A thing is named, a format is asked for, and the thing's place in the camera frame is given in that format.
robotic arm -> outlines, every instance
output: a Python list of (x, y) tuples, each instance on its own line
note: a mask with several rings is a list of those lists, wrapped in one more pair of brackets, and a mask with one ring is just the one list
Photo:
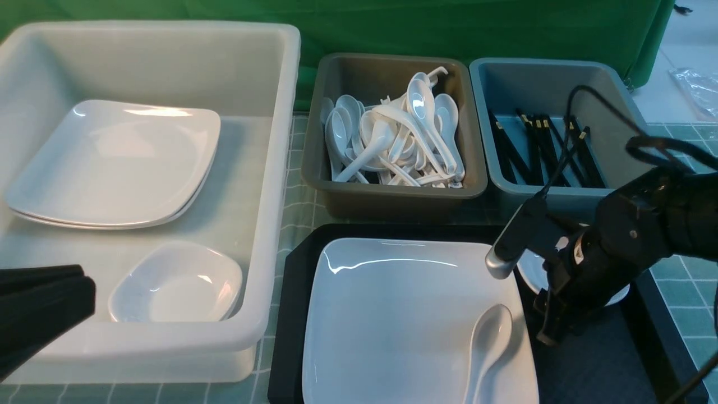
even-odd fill
[[(544, 259), (549, 290), (534, 308), (544, 315), (537, 339), (561, 341), (619, 290), (673, 254), (718, 260), (718, 173), (656, 167), (603, 198), (595, 224), (580, 226), (526, 201), (486, 257), (496, 278), (508, 276), (525, 249)], [(562, 237), (565, 248), (554, 247)]]

white bowl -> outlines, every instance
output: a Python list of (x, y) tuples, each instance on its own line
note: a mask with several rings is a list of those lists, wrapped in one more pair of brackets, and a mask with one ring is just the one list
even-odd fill
[(190, 242), (163, 244), (110, 295), (120, 322), (219, 321), (231, 313), (242, 269), (231, 258)]

white ceramic spoon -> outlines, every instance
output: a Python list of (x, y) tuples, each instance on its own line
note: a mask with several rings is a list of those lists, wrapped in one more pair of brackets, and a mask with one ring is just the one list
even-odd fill
[(474, 325), (469, 347), (469, 377), (464, 404), (476, 404), (481, 381), (501, 358), (511, 340), (511, 312), (503, 304), (491, 306)]
[(406, 100), (409, 102), (409, 112), (418, 121), (420, 129), (424, 130), (423, 133), (426, 133), (433, 141), (439, 155), (444, 160), (447, 173), (456, 173), (456, 159), (454, 159), (434, 123), (434, 94), (432, 94), (431, 88), (425, 82), (414, 79), (409, 82)]
[(419, 129), (419, 125), (416, 123), (416, 120), (413, 118), (412, 115), (410, 115), (408, 112), (396, 109), (389, 105), (377, 105), (374, 107), (373, 111), (376, 111), (377, 113), (384, 115), (389, 119), (393, 119), (394, 121), (397, 121), (405, 127), (408, 127), (409, 131), (414, 133), (414, 140), (419, 146), (419, 148), (416, 149), (416, 153), (418, 154), (420, 151), (423, 150), (424, 154), (426, 155), (426, 158), (429, 159), (429, 163), (434, 166), (434, 169), (437, 173), (446, 178), (453, 177), (453, 175), (448, 175), (446, 171), (444, 171), (444, 168), (434, 156), (434, 153), (429, 148), (429, 145), (426, 143), (426, 139), (424, 138), (424, 136), (421, 135), (422, 132)]
[[(340, 162), (344, 165), (349, 165), (351, 161), (346, 158), (348, 133), (347, 124), (345, 120), (351, 119), (349, 113), (343, 107), (335, 107), (330, 114), (330, 121), (327, 123), (327, 128), (330, 128), (330, 139), (327, 139), (327, 132), (325, 131), (325, 142), (327, 143), (327, 151), (329, 152), (329, 162), (332, 164), (332, 154), (340, 159)], [(341, 172), (342, 168), (339, 166), (337, 175)], [(360, 183), (369, 184), (369, 181), (362, 175), (362, 173), (356, 173), (355, 178)], [(332, 180), (336, 180), (336, 175), (332, 169)]]
[[(391, 122), (387, 121), (384, 116), (381, 116), (374, 111), (366, 111), (364, 113), (364, 115), (361, 116), (361, 121), (359, 124), (359, 132), (360, 132), (361, 139), (367, 144), (367, 147), (371, 143), (371, 139), (375, 136), (374, 131), (376, 130), (376, 122), (378, 120), (382, 120), (382, 121), (386, 122), (389, 125), (389, 130), (392, 131), (392, 137), (396, 138), (397, 128), (396, 128), (396, 124), (393, 121), (391, 121)], [(404, 171), (402, 171), (398, 165), (393, 164), (387, 160), (387, 153), (385, 150), (379, 152), (376, 156), (376, 159), (379, 161), (380, 164), (382, 164), (382, 166), (384, 166), (385, 171), (386, 171), (386, 169), (389, 169), (395, 175), (402, 177), (407, 184), (409, 184), (411, 186), (415, 186), (415, 187), (419, 186), (419, 184), (413, 178), (411, 178), (408, 174), (406, 174)]]
[(376, 157), (380, 152), (387, 150), (395, 137), (396, 134), (391, 131), (387, 121), (382, 119), (376, 121), (374, 130), (372, 131), (371, 141), (367, 144), (364, 151), (357, 156), (357, 159), (352, 161), (351, 164), (337, 175), (336, 181), (340, 183), (347, 182), (364, 164)]
[(324, 142), (327, 144), (327, 153), (329, 155), (329, 165), (332, 171), (332, 180), (342, 171), (342, 158), (339, 153), (339, 144), (344, 142), (346, 148), (346, 139), (343, 138), (343, 131), (335, 132), (333, 125), (342, 125), (341, 116), (332, 110), (326, 118), (327, 125), (324, 127)]
[[(422, 81), (424, 81), (426, 84), (429, 85), (429, 87), (434, 87), (439, 82), (439, 73), (443, 74), (449, 74), (449, 72), (446, 70), (444, 66), (439, 66), (438, 68), (433, 69), (431, 72), (424, 73), (424, 72), (418, 72), (414, 74), (414, 76), (411, 77), (411, 79), (418, 78)], [(406, 93), (402, 94), (400, 97), (394, 99), (393, 101), (389, 99), (389, 97), (386, 97), (386, 100), (381, 100), (381, 103), (383, 105), (391, 105), (393, 107), (404, 109), (404, 111), (408, 111), (408, 109), (405, 107), (406, 105)]]
[(436, 108), (437, 128), (446, 143), (447, 148), (454, 156), (456, 161), (456, 178), (455, 180), (464, 180), (466, 171), (464, 162), (459, 154), (459, 147), (456, 145), (456, 128), (459, 126), (459, 108), (454, 99), (449, 94), (439, 94), (434, 99), (434, 107)]
[(322, 109), (319, 112), (319, 121), (322, 122), (322, 125), (327, 124), (329, 114), (332, 113), (332, 110), (334, 110), (334, 101), (332, 101), (331, 98), (322, 98)]

black cable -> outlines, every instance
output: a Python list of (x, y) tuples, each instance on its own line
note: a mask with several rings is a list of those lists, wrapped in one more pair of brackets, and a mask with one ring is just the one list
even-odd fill
[(691, 379), (686, 382), (684, 385), (681, 386), (671, 397), (668, 398), (666, 401), (666, 404), (675, 404), (678, 403), (680, 400), (683, 400), (688, 393), (690, 393), (710, 372), (713, 370), (716, 365), (718, 365), (718, 352), (713, 354), (711, 359), (708, 359), (708, 362), (701, 367), (701, 369), (696, 372)]

green cloth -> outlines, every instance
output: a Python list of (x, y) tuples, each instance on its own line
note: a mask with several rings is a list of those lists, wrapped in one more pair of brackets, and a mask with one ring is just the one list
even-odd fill
[(302, 33), (297, 108), (331, 52), (595, 60), (648, 81), (673, 0), (1, 0), (0, 37), (28, 22), (225, 19)]

